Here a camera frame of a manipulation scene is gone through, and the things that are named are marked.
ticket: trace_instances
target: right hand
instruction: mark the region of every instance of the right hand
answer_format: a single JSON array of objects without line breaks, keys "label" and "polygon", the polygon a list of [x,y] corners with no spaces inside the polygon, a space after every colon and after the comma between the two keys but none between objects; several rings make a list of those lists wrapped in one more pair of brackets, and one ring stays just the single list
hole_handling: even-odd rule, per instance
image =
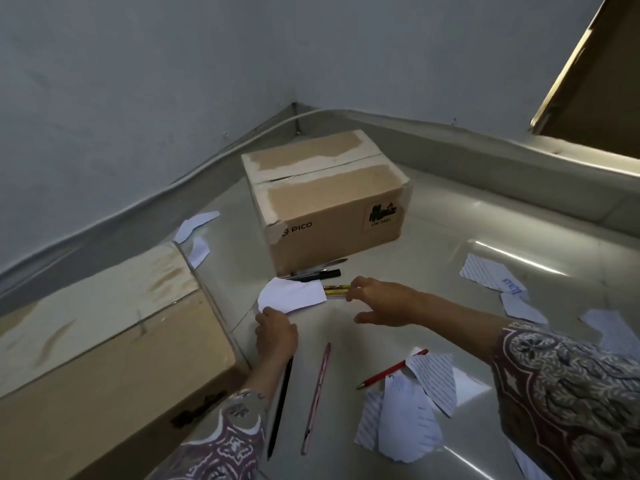
[{"label": "right hand", "polygon": [[351,282],[346,299],[359,299],[371,308],[370,312],[357,314],[353,319],[356,323],[404,326],[415,323],[416,316],[425,306],[425,296],[400,283],[358,276]]}]

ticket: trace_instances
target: cable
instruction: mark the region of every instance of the cable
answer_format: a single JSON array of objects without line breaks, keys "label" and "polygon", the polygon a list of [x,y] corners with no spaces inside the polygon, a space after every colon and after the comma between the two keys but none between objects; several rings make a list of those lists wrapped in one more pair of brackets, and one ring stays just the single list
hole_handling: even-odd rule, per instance
[{"label": "cable", "polygon": [[[65,237],[61,237],[60,239],[58,239],[57,241],[52,242],[51,244],[47,244],[46,246],[40,248],[37,251],[34,251],[30,256],[20,259],[20,261],[9,265],[4,271],[2,271],[0,273],[0,278],[8,273],[11,273],[15,268],[20,267],[23,263],[25,263],[25,261],[28,261],[30,259],[34,259],[36,256],[44,254],[46,251],[55,248],[57,246],[60,246],[64,243],[66,243],[67,241],[71,241],[73,239],[75,239],[76,237],[78,237],[80,234],[84,234],[85,232],[98,227],[100,225],[103,225],[105,223],[107,223],[108,221],[117,219],[118,217],[121,217],[123,214],[126,214],[128,211],[135,209],[136,207],[139,207],[140,205],[144,205],[149,201],[152,201],[153,199],[156,199],[168,192],[171,192],[172,190],[174,190],[175,188],[179,187],[182,184],[187,183],[189,180],[191,180],[192,178],[196,177],[197,175],[201,174],[204,170],[206,170],[208,167],[210,167],[211,165],[213,165],[214,163],[222,160],[222,158],[228,156],[229,154],[236,152],[242,148],[244,148],[245,146],[253,143],[255,140],[257,140],[258,138],[261,138],[262,136],[272,132],[274,129],[277,129],[287,123],[290,123],[292,121],[297,121],[300,118],[304,118],[306,116],[311,116],[312,114],[317,114],[319,112],[328,112],[328,111],[345,111],[344,109],[314,109],[312,111],[308,111],[308,112],[304,112],[302,114],[296,114],[295,116],[292,116],[286,120],[283,120],[277,124],[275,124],[274,126],[265,129],[264,131],[262,131],[261,133],[258,133],[256,136],[253,136],[251,138],[249,138],[247,141],[244,141],[240,144],[237,144],[231,148],[229,148],[228,150],[222,152],[222,153],[218,153],[217,155],[212,156],[211,158],[209,158],[208,160],[204,161],[203,163],[201,163],[200,165],[198,165],[196,168],[194,168],[193,170],[191,170],[190,172],[188,172],[187,174],[183,175],[182,177],[180,177],[178,180],[174,181],[174,183],[170,184],[169,186],[165,187],[164,189],[149,195],[148,197],[144,197],[142,199],[140,199],[137,202],[134,202],[126,207],[124,207],[123,209],[120,209],[119,211],[111,214],[110,216],[107,217],[103,217],[100,220],[98,220],[98,222],[94,222],[93,224],[89,224],[85,227],[83,227],[82,229],[75,231],[74,233],[71,233]],[[66,256],[68,256],[69,254],[71,254],[72,252],[74,252],[76,249],[78,249],[80,247],[80,244],[78,246],[74,246],[71,249],[69,249],[66,253],[64,253],[62,256],[56,257],[52,262],[48,263],[46,266],[44,266],[42,269],[39,269],[36,273],[31,274],[30,276],[20,280],[18,283],[12,285],[10,288],[8,288],[7,290],[4,290],[2,292],[0,292],[0,298],[3,298],[4,296],[6,296],[7,294],[11,293],[11,291],[15,290],[16,288],[19,288],[20,286],[22,286],[23,284],[31,281],[32,279],[34,279],[35,277],[37,277],[39,274],[44,273],[46,270],[48,270],[49,268],[51,268],[53,265],[55,265],[56,263],[58,263],[59,261],[61,261],[62,259],[64,259]]]}]

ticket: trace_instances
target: cardboard box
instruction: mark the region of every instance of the cardboard box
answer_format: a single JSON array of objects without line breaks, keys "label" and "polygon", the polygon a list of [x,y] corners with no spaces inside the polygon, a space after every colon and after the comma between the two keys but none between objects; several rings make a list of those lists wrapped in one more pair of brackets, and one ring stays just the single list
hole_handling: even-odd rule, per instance
[{"label": "cardboard box", "polygon": [[400,236],[411,183],[361,130],[242,159],[279,276]]},{"label": "cardboard box", "polygon": [[[247,366],[234,353],[206,291],[199,285],[190,290],[184,270],[191,272],[172,244],[160,247],[129,260],[141,271],[155,269],[156,275],[140,273],[137,283],[151,279],[141,287],[145,293],[137,302],[132,294],[124,302],[139,310],[151,303],[149,293],[155,302],[165,296],[178,300],[0,398],[3,480],[142,479],[206,412],[242,386]],[[97,299],[91,294],[109,293],[91,283],[108,287],[112,282],[119,289],[117,281],[127,283],[124,273],[131,274],[131,263],[115,268],[103,272],[107,278],[99,273],[87,279],[90,285],[76,283],[71,292],[60,290],[0,318],[0,337],[28,322],[36,310],[38,317],[46,317],[47,310],[55,317],[59,293],[69,303],[74,290],[82,291],[84,297],[76,299],[89,303]],[[126,313],[121,305],[113,308]],[[67,333],[83,316],[71,320]],[[58,336],[50,357],[62,339]]]}]

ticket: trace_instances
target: wall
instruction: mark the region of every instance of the wall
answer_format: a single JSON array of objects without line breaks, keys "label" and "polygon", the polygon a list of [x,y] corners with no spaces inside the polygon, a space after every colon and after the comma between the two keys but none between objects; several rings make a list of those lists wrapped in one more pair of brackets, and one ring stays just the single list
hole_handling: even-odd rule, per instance
[{"label": "wall", "polygon": [[3,0],[0,272],[290,104],[264,10],[260,0]]},{"label": "wall", "polygon": [[298,101],[517,141],[603,0],[271,0]]}]

